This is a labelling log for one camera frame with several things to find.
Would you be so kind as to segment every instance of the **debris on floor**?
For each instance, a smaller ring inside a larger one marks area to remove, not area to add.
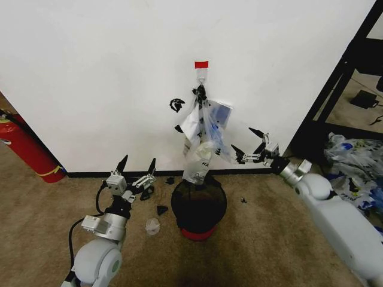
[[[160,216],[160,215],[163,215],[165,212],[168,211],[168,207],[167,206],[164,206],[164,205],[157,205],[157,215]]]
[[[155,235],[160,231],[160,222],[157,218],[150,218],[146,222],[145,229],[149,235]]]
[[[167,178],[165,182],[169,185],[172,185],[174,184],[174,178],[173,177]]]

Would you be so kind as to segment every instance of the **beige carpet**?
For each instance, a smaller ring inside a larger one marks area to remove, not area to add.
[[[46,184],[5,145],[0,158],[1,285],[60,286],[69,269],[69,227],[95,213],[101,179]],[[171,210],[159,217],[158,234],[146,234],[156,205],[170,207],[175,184],[166,178],[157,180],[151,199],[134,202],[124,262],[111,286],[361,286],[280,178],[216,178],[227,194],[227,213],[205,242],[184,238]],[[107,190],[101,202],[110,203]],[[76,228],[75,251],[92,238]]]

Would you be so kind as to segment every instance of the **red fire extinguisher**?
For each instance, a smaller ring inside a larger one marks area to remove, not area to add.
[[[19,115],[0,110],[0,141],[8,145],[44,181],[57,182],[65,176],[62,168],[47,152]]]

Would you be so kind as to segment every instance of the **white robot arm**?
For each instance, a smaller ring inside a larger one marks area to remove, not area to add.
[[[130,218],[131,204],[139,193],[142,193],[141,200],[148,199],[149,193],[153,192],[151,184],[156,180],[153,175],[156,163],[154,158],[147,175],[132,184],[127,184],[125,177],[121,175],[126,161],[127,156],[119,162],[116,170],[112,171],[105,181],[105,186],[113,195],[112,205],[106,208],[105,212],[101,212],[96,200],[96,207],[100,214],[87,215],[76,222],[82,222],[81,226],[98,238],[87,243],[77,252],[71,271],[61,287],[78,287],[80,284],[107,287],[120,269],[121,248],[125,240],[125,226]]]
[[[294,188],[310,210],[312,219],[338,256],[370,286],[383,287],[383,237],[349,202],[333,191],[330,182],[321,175],[308,173],[311,163],[299,166],[279,156],[278,144],[268,134],[250,128],[262,138],[254,154],[246,155],[232,145],[238,163],[264,162],[273,173],[284,178]]]

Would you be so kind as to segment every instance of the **plastic bag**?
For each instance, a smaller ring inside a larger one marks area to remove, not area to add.
[[[202,142],[193,152],[187,154],[183,179],[192,184],[203,184],[209,171],[210,160],[213,155],[214,143]]]
[[[231,162],[230,150],[223,142],[223,129],[209,109],[205,88],[193,90],[194,107],[180,124],[185,134],[184,156],[186,165],[183,178],[194,184],[203,184],[213,154]]]
[[[341,199],[351,202],[363,213],[374,205],[370,196],[370,190],[376,188],[373,181],[364,182],[357,176],[340,176],[330,183]]]
[[[383,176],[383,142],[366,139],[345,139],[329,134],[324,155],[331,163],[342,163],[362,170],[369,179]]]
[[[155,235],[160,231],[160,222],[157,218],[150,218],[146,222],[145,229],[149,235]]]

